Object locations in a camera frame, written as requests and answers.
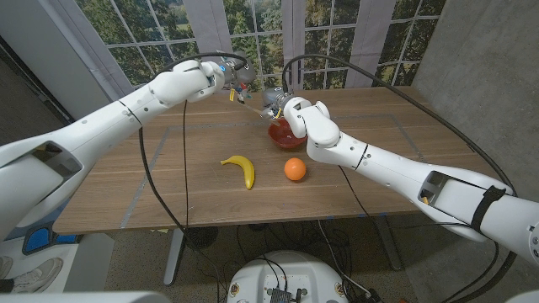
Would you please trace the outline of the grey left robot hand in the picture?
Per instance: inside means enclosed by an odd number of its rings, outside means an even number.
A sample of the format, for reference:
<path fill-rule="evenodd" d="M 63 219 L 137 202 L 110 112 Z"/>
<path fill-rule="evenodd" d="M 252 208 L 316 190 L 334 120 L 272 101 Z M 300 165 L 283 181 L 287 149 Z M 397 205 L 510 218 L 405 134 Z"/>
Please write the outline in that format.
<path fill-rule="evenodd" d="M 256 71 L 250 59 L 238 59 L 222 56 L 219 63 L 225 75 L 224 88 L 230 91 L 230 100 L 245 103 L 246 98 L 251 98 L 248 93 L 248 84 L 255 80 Z"/>

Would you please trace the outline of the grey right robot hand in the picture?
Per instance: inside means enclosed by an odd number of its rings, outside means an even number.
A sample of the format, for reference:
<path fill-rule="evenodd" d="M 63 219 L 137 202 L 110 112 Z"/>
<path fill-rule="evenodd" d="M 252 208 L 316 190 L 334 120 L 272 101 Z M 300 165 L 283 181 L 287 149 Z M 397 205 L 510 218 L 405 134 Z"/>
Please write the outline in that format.
<path fill-rule="evenodd" d="M 294 97 L 293 93 L 287 93 L 283 88 L 267 88 L 262 92 L 262 113 L 265 119 L 277 120 L 284 116 L 286 103 Z"/>

